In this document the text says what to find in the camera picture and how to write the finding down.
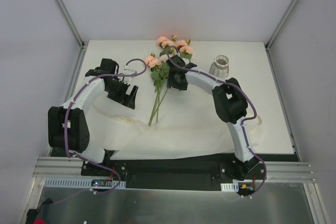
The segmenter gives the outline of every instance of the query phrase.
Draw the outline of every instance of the purple cable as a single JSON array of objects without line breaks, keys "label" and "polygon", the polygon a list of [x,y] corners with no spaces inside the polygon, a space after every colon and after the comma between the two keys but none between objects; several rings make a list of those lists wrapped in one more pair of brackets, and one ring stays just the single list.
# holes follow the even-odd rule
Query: purple cable
[{"label": "purple cable", "polygon": [[[174,46],[171,46],[171,47],[169,48],[168,51],[170,51],[171,48],[174,48],[174,49],[178,52],[178,49],[177,49],[176,47],[174,47]],[[257,159],[264,165],[264,168],[265,168],[265,176],[264,176],[263,181],[261,182],[261,184],[260,184],[260,186],[258,187],[258,189],[257,189],[254,193],[252,193],[252,195],[255,194],[255,193],[256,193],[257,191],[259,191],[259,190],[264,186],[264,184],[265,184],[266,177],[267,177],[267,168],[266,168],[265,161],[264,161],[261,157],[259,157],[254,151],[252,151],[252,149],[249,147],[250,144],[248,143],[247,134],[246,134],[246,130],[245,130],[245,127],[244,127],[244,122],[245,122],[245,121],[252,120],[252,119],[255,119],[255,118],[257,117],[257,110],[256,110],[256,108],[254,107],[254,105],[252,104],[251,100],[249,99],[249,97],[245,94],[245,92],[244,92],[239,86],[237,86],[237,85],[235,85],[235,84],[232,84],[232,83],[229,83],[229,82],[225,82],[225,81],[223,81],[223,80],[219,80],[219,79],[215,78],[214,76],[212,76],[212,75],[209,74],[209,73],[201,72],[201,71],[194,70],[194,69],[188,69],[188,68],[180,67],[178,64],[176,64],[176,63],[169,57],[168,54],[167,54],[167,56],[168,56],[169,61],[170,61],[175,67],[177,67],[177,68],[179,68],[179,69],[182,69],[182,70],[184,70],[184,71],[190,71],[190,72],[194,72],[194,73],[202,74],[202,75],[207,76],[208,78],[210,78],[210,79],[212,79],[212,80],[214,80],[214,81],[216,81],[216,82],[219,82],[219,83],[222,83],[222,84],[225,84],[225,85],[228,85],[228,86],[231,86],[231,87],[235,88],[236,90],[239,91],[239,93],[241,93],[241,94],[243,95],[243,97],[246,99],[246,101],[250,104],[250,106],[251,106],[251,108],[252,108],[252,110],[253,110],[253,116],[251,116],[250,118],[244,118],[244,119],[241,121],[240,125],[242,126],[241,128],[243,129],[243,134],[244,134],[244,138],[245,138],[246,146],[248,147],[248,149],[249,149],[249,151],[251,152],[251,154],[252,154],[253,156],[255,156],[255,157],[256,157],[256,158],[257,158]]]},{"label": "purple cable", "polygon": [[[93,77],[91,80],[89,80],[88,83],[86,83],[85,85],[83,85],[83,87],[81,87],[80,90],[79,90],[79,91],[76,93],[76,95],[73,97],[73,99],[72,99],[72,101],[70,102],[69,107],[68,107],[68,109],[67,109],[67,111],[66,111],[66,113],[65,113],[65,119],[64,119],[64,144],[65,144],[65,151],[66,151],[66,154],[67,154],[67,157],[68,157],[68,158],[71,158],[71,155],[70,155],[70,153],[69,153],[68,127],[67,127],[67,126],[68,126],[69,113],[70,113],[70,110],[71,110],[72,106],[74,105],[75,101],[78,99],[78,97],[79,97],[80,94],[83,92],[83,90],[84,90],[87,86],[89,86],[90,83],[92,83],[93,81],[95,81],[95,80],[97,80],[97,79],[99,79],[99,78],[102,78],[102,77],[135,77],[135,76],[139,76],[139,75],[141,75],[141,74],[143,74],[143,73],[146,72],[147,65],[146,65],[146,63],[145,63],[142,59],[132,59],[132,60],[128,61],[128,62],[126,63],[126,65],[128,65],[129,63],[131,63],[131,62],[133,62],[133,61],[141,61],[141,62],[144,64],[144,69],[143,69],[143,71],[141,71],[140,73],[133,73],[133,74],[114,74],[114,73],[101,74],[101,75],[96,76],[96,77]],[[118,177],[118,180],[119,180],[119,181],[118,181],[118,183],[117,183],[115,186],[113,186],[112,188],[110,188],[110,189],[107,190],[107,191],[95,191],[97,194],[108,194],[109,192],[113,191],[114,189],[116,189],[116,188],[120,185],[120,183],[121,183],[121,177],[120,177],[120,175],[119,175],[115,170],[113,170],[113,169],[111,169],[111,168],[109,168],[109,167],[106,167],[106,166],[97,164],[97,163],[94,162],[94,161],[90,161],[90,160],[88,160],[88,159],[82,157],[80,154],[75,154],[75,156],[78,156],[78,157],[79,157],[81,160],[83,160],[83,161],[87,161],[87,162],[89,162],[89,163],[91,163],[91,164],[93,164],[93,165],[96,165],[96,166],[100,167],[100,168],[109,170],[109,171],[111,171],[112,173],[116,174],[116,176]],[[78,191],[78,192],[76,192],[75,194],[73,194],[73,195],[71,195],[71,196],[69,196],[69,197],[67,197],[67,198],[65,198],[65,199],[62,199],[62,200],[59,200],[59,201],[55,202],[54,204],[57,204],[57,203],[60,203],[60,202],[64,202],[64,201],[66,201],[67,199],[69,199],[69,198],[71,198],[71,197],[73,197],[73,196],[75,196],[75,195],[77,195],[77,194],[79,194],[79,193],[81,193],[82,191],[85,191],[85,190]]]}]

